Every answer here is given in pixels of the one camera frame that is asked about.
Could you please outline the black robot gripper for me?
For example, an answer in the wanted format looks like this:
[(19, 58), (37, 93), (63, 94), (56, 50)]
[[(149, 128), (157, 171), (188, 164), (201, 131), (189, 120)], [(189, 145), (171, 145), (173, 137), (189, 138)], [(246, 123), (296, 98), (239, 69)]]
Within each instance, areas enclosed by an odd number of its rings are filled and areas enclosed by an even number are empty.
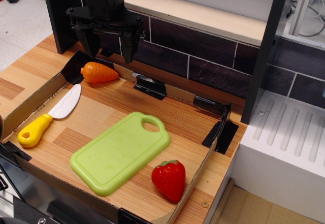
[(124, 0), (86, 0), (83, 7), (68, 8), (71, 29), (87, 55), (94, 58), (100, 49), (99, 35), (120, 36), (121, 53), (126, 64), (138, 51), (139, 38), (145, 37), (144, 19), (129, 11)]

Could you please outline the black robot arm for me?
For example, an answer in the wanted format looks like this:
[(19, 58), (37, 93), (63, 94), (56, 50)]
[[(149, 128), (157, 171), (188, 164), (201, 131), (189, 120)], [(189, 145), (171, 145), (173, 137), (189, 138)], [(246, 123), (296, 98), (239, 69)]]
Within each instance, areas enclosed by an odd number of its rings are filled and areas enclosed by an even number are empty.
[(124, 61), (131, 63), (139, 40), (145, 37), (144, 19), (129, 11), (124, 0), (86, 0), (85, 7), (68, 8), (66, 14), (71, 18), (71, 29), (91, 58), (99, 52), (100, 35), (118, 36)]

